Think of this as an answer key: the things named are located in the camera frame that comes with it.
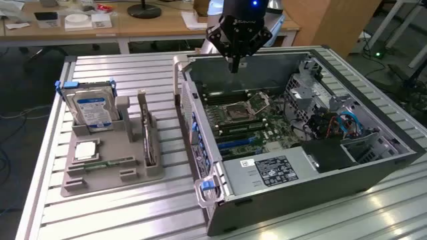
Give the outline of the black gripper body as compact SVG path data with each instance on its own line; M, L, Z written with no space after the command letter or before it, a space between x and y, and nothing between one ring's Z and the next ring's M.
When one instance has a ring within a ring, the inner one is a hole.
M232 56L235 57L236 33L252 29L256 32L265 27L264 16L267 12L267 0L225 0L219 25L232 44Z

